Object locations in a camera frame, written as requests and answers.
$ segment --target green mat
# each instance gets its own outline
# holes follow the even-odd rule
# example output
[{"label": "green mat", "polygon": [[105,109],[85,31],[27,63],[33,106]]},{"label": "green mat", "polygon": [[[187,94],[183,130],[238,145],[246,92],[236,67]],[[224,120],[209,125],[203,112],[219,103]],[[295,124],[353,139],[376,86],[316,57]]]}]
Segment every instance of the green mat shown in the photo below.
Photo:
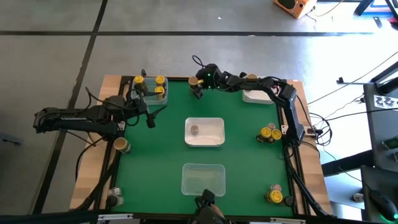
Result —
[{"label": "green mat", "polygon": [[[196,99],[187,82],[169,82],[168,107],[156,117],[156,128],[139,124],[127,127],[130,154],[122,154],[116,186],[124,204],[116,212],[192,214],[195,196],[181,192],[182,167],[186,163],[222,164],[226,193],[216,198],[225,215],[291,217],[289,207],[268,203],[264,193],[280,184],[289,194],[282,143],[261,144],[256,134],[268,123],[279,126],[275,105],[245,103],[242,92],[205,91]],[[160,106],[150,106],[154,111]],[[220,147],[189,147],[184,141],[189,117],[223,118],[225,142]]]}]

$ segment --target concrete floor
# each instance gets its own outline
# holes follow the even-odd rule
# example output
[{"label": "concrete floor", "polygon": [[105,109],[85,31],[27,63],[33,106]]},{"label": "concrete floor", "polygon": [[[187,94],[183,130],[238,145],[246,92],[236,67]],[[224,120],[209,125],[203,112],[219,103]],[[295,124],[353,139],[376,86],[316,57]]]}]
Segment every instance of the concrete floor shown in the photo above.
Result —
[{"label": "concrete floor", "polygon": [[[100,0],[1,3],[0,33],[2,30],[91,31],[101,5]],[[321,3],[318,8],[324,11],[334,4]],[[372,18],[353,16],[357,4],[342,4],[333,16],[315,23],[309,17],[295,20],[270,1],[110,1],[100,31],[261,31],[293,35],[303,32],[303,36],[99,36],[76,107],[82,108],[88,101],[85,86],[94,94],[99,93],[103,75],[136,75],[144,68],[151,75],[192,76],[198,70],[191,60],[192,54],[231,73],[246,71],[303,80],[307,100],[315,100],[338,88],[335,83],[338,77],[354,80],[398,50],[396,45],[392,46],[397,32],[385,21],[383,28],[378,29]],[[311,37],[313,32],[374,34]],[[0,215],[30,212],[56,135],[36,134],[32,128],[33,114],[47,106],[66,107],[89,38],[0,35],[0,51],[4,52],[0,54],[3,105],[0,133],[23,140],[21,147],[0,145]],[[349,86],[314,103],[310,111],[327,115],[359,96],[361,91],[358,86]],[[340,113],[362,110],[363,105],[356,105]],[[357,131],[355,136],[351,131],[335,131],[333,144],[326,150],[337,159],[370,148],[366,115],[357,118],[357,121],[345,119],[333,123],[333,128],[350,125]],[[84,145],[79,139],[67,136],[44,212],[68,210],[75,161]],[[330,160],[322,152],[322,163]],[[360,185],[357,180],[348,182]]]}]

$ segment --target clear plastic container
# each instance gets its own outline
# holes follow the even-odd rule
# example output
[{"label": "clear plastic container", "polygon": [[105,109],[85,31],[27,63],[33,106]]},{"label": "clear plastic container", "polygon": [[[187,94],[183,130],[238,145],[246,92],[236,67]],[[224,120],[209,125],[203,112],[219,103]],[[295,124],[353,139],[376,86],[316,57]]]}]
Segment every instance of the clear plastic container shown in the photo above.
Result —
[{"label": "clear plastic container", "polygon": [[[148,91],[149,92],[155,92],[155,88],[156,86],[156,82],[155,82],[155,78],[156,77],[144,77],[144,82],[148,87]],[[147,105],[164,105],[167,103],[167,95],[169,94],[169,81],[166,77],[165,78],[165,94],[164,94],[164,98],[161,100],[157,99],[157,96],[145,96],[144,100],[147,103]],[[135,91],[131,92],[131,98],[135,98],[135,97],[139,97],[137,96],[137,93]]]},{"label": "clear plastic container", "polygon": [[225,142],[222,118],[187,118],[185,142],[191,147],[218,147]]},{"label": "clear plastic container", "polygon": [[225,168],[219,164],[192,164],[182,167],[181,192],[184,195],[202,195],[205,189],[217,197],[225,194]]}]

